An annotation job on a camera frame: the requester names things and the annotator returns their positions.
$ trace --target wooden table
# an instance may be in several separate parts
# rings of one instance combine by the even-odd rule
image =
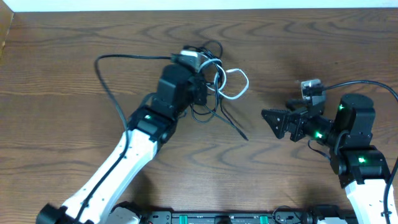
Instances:
[[[47,202],[61,205],[119,141],[121,122],[93,71],[97,56],[170,55],[208,39],[224,45],[225,68],[250,78],[248,92],[225,103],[250,141],[218,119],[187,116],[121,200],[202,211],[351,208],[327,161],[305,139],[276,139],[260,113],[283,109],[312,78],[370,79],[398,90],[397,9],[17,13],[0,68],[0,223],[32,223]],[[109,59],[101,69],[129,115],[169,63]],[[241,81],[229,78],[229,93]],[[328,92],[326,115],[334,118],[342,94],[352,92],[374,100],[373,144],[391,168],[397,103],[376,86],[349,86]]]

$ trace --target tangled cables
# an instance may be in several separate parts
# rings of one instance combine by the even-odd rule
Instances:
[[[209,49],[207,49],[207,45],[214,43],[214,44],[218,44],[218,46],[220,47],[220,54],[219,56],[215,56]],[[204,108],[207,110],[207,112],[204,113],[200,113],[197,110],[194,109],[193,104],[190,105],[191,108],[191,112],[192,112],[192,118],[199,123],[207,123],[210,120],[212,120],[214,117],[219,118],[220,120],[224,121],[225,123],[229,124],[230,126],[232,126],[235,130],[237,130],[237,132],[242,136],[243,139],[245,140],[249,140],[246,135],[232,122],[233,118],[229,118],[229,116],[227,115],[227,111],[225,110],[225,108],[223,107],[223,98],[226,98],[228,100],[235,100],[238,99],[239,97],[241,97],[246,90],[249,88],[249,78],[247,77],[247,75],[238,68],[233,68],[233,69],[229,69],[227,71],[225,71],[222,67],[222,61],[221,61],[221,57],[223,56],[223,46],[220,42],[216,41],[216,40],[209,40],[207,42],[205,42],[201,47],[195,47],[195,46],[191,46],[191,45],[186,45],[184,46],[185,50],[189,50],[189,49],[194,49],[196,52],[202,54],[202,56],[205,58],[205,61],[200,65],[199,69],[198,69],[198,73],[203,73],[204,70],[206,70],[209,66],[214,65],[216,68],[216,73],[214,76],[214,80],[212,80],[212,82],[207,81],[206,85],[207,88],[211,91],[214,92],[214,96],[215,96],[215,107],[213,109],[210,109],[209,107],[207,107],[207,105],[204,106]],[[236,73],[239,72],[242,74],[242,76],[246,79],[246,86],[241,90],[240,93],[238,93],[235,96],[228,96],[225,93],[222,92],[222,90],[224,89],[225,85],[226,85],[226,81],[227,81],[227,76],[230,73]],[[224,119],[222,116],[217,114],[217,109],[220,106],[221,112],[222,114],[225,116],[226,119]],[[196,115],[199,116],[204,116],[204,115],[208,115],[211,114],[211,116],[206,119],[206,120],[199,120]]]

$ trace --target green connector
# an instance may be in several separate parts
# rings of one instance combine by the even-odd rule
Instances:
[[[268,224],[269,222],[268,222],[268,217],[267,216],[265,216],[265,215],[263,215],[263,216],[260,216],[260,224]]]
[[[188,224],[188,216],[180,215],[180,224]]]

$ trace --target black cable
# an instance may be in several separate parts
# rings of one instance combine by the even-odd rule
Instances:
[[[325,152],[319,151],[318,149],[313,149],[313,148],[311,147],[311,142],[312,142],[312,141],[313,141],[313,139],[308,140],[308,143],[307,143],[307,144],[308,144],[308,147],[309,147],[310,149],[312,149],[313,151],[315,151],[315,152],[321,154],[323,157],[327,158],[327,159],[329,160],[329,162],[330,162],[331,159],[330,159],[330,156],[328,156],[328,154],[326,154]]]
[[[221,44],[220,42],[218,42],[217,40],[209,40],[209,41],[206,41],[206,42],[202,45],[202,47],[206,49],[206,46],[207,46],[208,44],[210,44],[210,43],[216,43],[216,44],[218,44],[218,46],[220,47],[220,54],[218,55],[217,58],[221,58],[221,57],[223,56],[223,52],[224,52],[224,49],[223,49],[222,44]]]
[[[156,95],[156,93],[149,93],[146,96],[144,96],[144,99],[142,99],[141,104],[139,107],[143,107],[147,104],[147,102]]]
[[[379,83],[379,82],[375,82],[375,81],[371,81],[371,80],[355,80],[355,81],[350,81],[350,82],[344,82],[344,83],[340,83],[340,84],[336,84],[336,85],[332,85],[329,87],[324,88],[324,90],[331,90],[337,87],[341,87],[341,86],[346,86],[346,85],[352,85],[352,84],[372,84],[372,85],[378,85],[381,86],[383,88],[385,88],[386,90],[390,91],[390,93],[395,97],[395,99],[398,101],[398,94],[389,86],[383,84],[383,83]],[[392,185],[392,181],[394,180],[394,177],[397,173],[397,169],[398,169],[398,158],[396,160],[396,163],[394,165],[394,168],[392,169],[391,172],[391,176],[387,181],[386,184],[386,188],[384,189],[384,196],[383,196],[383,206],[384,206],[384,211],[383,214],[386,218],[386,223],[387,224],[391,224],[390,222],[390,216],[389,213],[390,211],[388,210],[388,194],[390,191],[390,187]]]
[[[222,114],[225,116],[225,118],[227,118],[230,121],[233,121],[234,123],[238,124],[238,126],[241,127],[241,125],[239,124],[239,122],[231,115],[231,113],[228,112],[228,110],[224,107],[224,105],[222,104],[222,101],[220,101],[220,109]]]
[[[102,87],[104,88],[105,92],[108,94],[109,98],[111,99],[112,103],[114,104],[114,106],[116,108],[116,111],[118,111],[120,119],[121,119],[121,121],[123,123],[124,131],[126,133],[126,145],[124,146],[123,152],[120,153],[119,158],[109,168],[109,170],[106,171],[106,173],[104,174],[104,176],[102,176],[102,178],[98,181],[98,183],[93,187],[91,192],[87,195],[86,199],[84,199],[84,201],[83,201],[83,203],[82,203],[82,205],[81,205],[81,207],[79,209],[79,212],[78,212],[78,214],[77,214],[77,216],[75,218],[75,224],[79,223],[80,217],[83,214],[84,209],[88,206],[88,202],[93,197],[93,195],[97,191],[98,187],[100,187],[100,185],[104,182],[104,180],[108,177],[108,175],[112,172],[112,170],[119,164],[119,162],[122,160],[124,155],[126,155],[126,152],[127,152],[128,148],[129,148],[130,139],[129,139],[129,135],[127,134],[127,131],[128,131],[127,120],[124,117],[124,113],[123,113],[122,108],[120,107],[118,101],[115,99],[115,97],[112,94],[111,90],[109,89],[109,87],[105,83],[104,79],[102,78],[101,72],[100,72],[100,68],[99,68],[99,65],[98,65],[99,60],[101,60],[102,58],[112,58],[112,57],[116,57],[116,58],[134,58],[134,59],[168,59],[168,60],[171,59],[171,57],[164,57],[164,56],[142,56],[142,55],[109,54],[109,55],[101,55],[94,61],[94,70],[95,70],[95,73],[96,73],[96,75],[98,77],[98,80],[101,82]]]
[[[336,155],[336,156],[338,155],[338,150],[339,150],[341,138],[342,138],[345,134],[349,134],[349,131],[344,130],[344,131],[340,132],[339,135],[337,136],[337,140],[336,140],[336,144],[335,144],[335,148],[334,148],[334,152],[335,152],[335,155]]]
[[[215,56],[210,50],[208,50],[207,48],[206,48],[206,46],[207,45],[209,45],[210,43],[216,43],[216,44],[218,44],[218,46],[220,47],[220,54],[219,54],[219,56],[217,57],[217,56]],[[197,52],[199,52],[199,53],[201,53],[201,54],[203,54],[204,56],[206,56],[207,57],[207,59],[215,59],[215,58],[221,58],[222,56],[223,56],[223,46],[222,46],[222,44],[220,43],[220,42],[218,42],[217,40],[209,40],[209,41],[207,41],[207,42],[205,42],[201,47],[195,47],[195,46],[191,46],[191,45],[186,45],[185,47],[184,47],[184,49],[190,49],[190,48],[193,48],[193,49],[195,49]],[[222,98],[220,97],[220,94],[218,93],[218,88],[219,88],[219,85],[221,85],[221,83],[222,83],[222,76],[220,76],[220,74],[223,72],[217,65],[219,65],[219,66],[221,66],[221,64],[219,63],[219,62],[213,62],[213,63],[211,63],[211,64],[213,64],[215,67],[216,67],[216,69],[217,69],[217,72],[218,72],[218,74],[217,74],[217,77],[215,78],[215,80],[216,80],[216,82],[217,82],[217,84],[215,85],[215,83],[214,82],[206,82],[207,84],[208,84],[208,86],[214,86],[214,89],[215,89],[215,107],[214,107],[214,109],[209,109],[209,107],[207,107],[207,105],[205,105],[204,107],[208,110],[208,112],[204,112],[204,113],[199,113],[199,112],[197,112],[194,108],[193,108],[193,104],[191,104],[190,105],[190,107],[191,107],[191,113],[192,113],[192,118],[196,121],[196,122],[199,122],[199,123],[207,123],[207,122],[209,122],[209,121],[211,121],[215,116],[217,117],[217,118],[219,118],[219,119],[221,119],[222,121],[224,121],[225,123],[227,123],[227,124],[229,124],[229,125],[231,125],[235,130],[237,130],[237,132],[242,136],[242,138],[243,139],[245,139],[245,140],[249,140],[247,137],[246,137],[246,135],[232,122],[232,120],[229,118],[229,116],[224,112],[224,109],[223,109],[223,107],[222,107]],[[222,112],[222,114],[225,116],[225,118],[227,119],[227,120],[225,120],[223,117],[221,117],[220,115],[218,115],[216,112],[217,112],[217,109],[218,109],[218,106],[220,106],[220,108],[221,108],[221,112]],[[208,115],[208,114],[211,114],[211,116],[208,118],[208,119],[206,119],[206,120],[204,120],[204,121],[201,121],[201,120],[199,120],[195,115]]]
[[[282,223],[278,222],[278,221],[276,220],[276,217],[275,217],[276,211],[278,211],[278,210],[281,209],[281,208],[289,208],[289,209],[293,210],[290,206],[287,206],[287,205],[281,205],[281,206],[277,207],[277,208],[274,210],[274,212],[272,212],[272,219],[275,221],[276,224],[282,224]],[[293,213],[294,213],[294,215],[296,216],[296,218],[298,218],[298,219],[300,220],[299,222],[293,223],[293,224],[300,224],[300,223],[302,222],[302,216],[299,217],[299,215],[298,215],[296,212],[293,212]]]
[[[242,138],[246,141],[248,141],[248,137],[246,137],[246,135],[238,128],[236,127],[233,123],[228,122],[226,119],[224,119],[222,116],[218,115],[216,112],[212,111],[209,107],[207,107],[205,105],[205,108],[208,109],[208,111],[210,111],[214,116],[216,116],[217,118],[219,118],[220,120],[224,121],[225,123],[229,124],[232,126],[232,128],[236,129],[238,131],[238,133],[242,136]]]

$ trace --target white cable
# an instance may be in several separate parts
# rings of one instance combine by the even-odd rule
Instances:
[[[225,72],[226,72],[226,73],[241,72],[242,75],[245,77],[245,79],[246,79],[246,81],[247,81],[246,86],[245,86],[245,87],[242,89],[242,91],[241,91],[240,93],[238,93],[236,96],[227,96],[227,95],[225,95],[222,91],[218,91],[218,93],[220,93],[220,95],[223,96],[223,97],[225,97],[226,99],[229,99],[229,100],[236,100],[236,99],[238,99],[239,97],[241,97],[241,96],[246,92],[246,90],[248,90],[248,88],[249,88],[249,78],[248,78],[248,76],[245,74],[245,72],[242,71],[242,70],[239,69],[239,68],[232,68],[232,69],[229,69],[229,70],[227,70],[227,71],[225,71]]]
[[[239,69],[239,68],[232,68],[232,69],[229,69],[229,70],[225,71],[221,66],[219,66],[219,65],[218,65],[217,63],[215,63],[215,62],[221,62],[221,63],[222,63],[222,61],[221,61],[220,59],[218,59],[218,58],[209,59],[209,60],[203,62],[203,63],[200,65],[200,67],[199,67],[199,69],[198,69],[198,72],[200,72],[200,71],[201,71],[205,66],[207,66],[209,63],[214,63],[214,65],[215,65],[217,68],[219,68],[219,69],[223,72],[223,76],[224,76],[223,84],[222,84],[221,87],[218,89],[218,93],[219,93],[221,96],[223,96],[223,97],[225,97],[226,99],[229,99],[229,100],[236,100],[236,99],[238,99],[239,97],[241,97],[241,96],[246,92],[246,90],[248,90],[248,88],[249,88],[249,78],[248,78],[248,76],[245,74],[244,71],[242,71],[242,70]],[[247,82],[246,82],[246,86],[245,86],[245,87],[242,89],[242,91],[241,91],[240,93],[238,93],[236,96],[227,96],[227,95],[225,95],[225,94],[222,92],[222,89],[223,89],[223,88],[225,87],[225,85],[226,85],[226,79],[227,79],[226,74],[227,74],[227,73],[233,73],[233,72],[240,72],[240,73],[242,73],[243,77],[246,79]],[[217,82],[218,77],[219,77],[219,73],[218,73],[218,69],[217,69],[217,72],[216,72],[216,74],[215,74],[215,76],[214,76],[214,85],[217,85],[217,84],[218,84],[218,82]],[[211,91],[215,91],[214,89],[210,88],[209,86],[207,86],[207,88],[210,89]]]

